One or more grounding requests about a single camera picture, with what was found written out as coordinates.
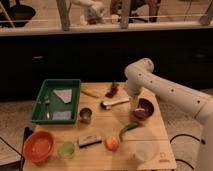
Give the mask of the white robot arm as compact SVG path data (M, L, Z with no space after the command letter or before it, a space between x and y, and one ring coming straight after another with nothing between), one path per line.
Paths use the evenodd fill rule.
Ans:
M153 70L154 64L149 58L129 64L124 70L127 94L136 98L141 89L146 88L190 113L203 125L194 171L213 171L213 96L156 76Z

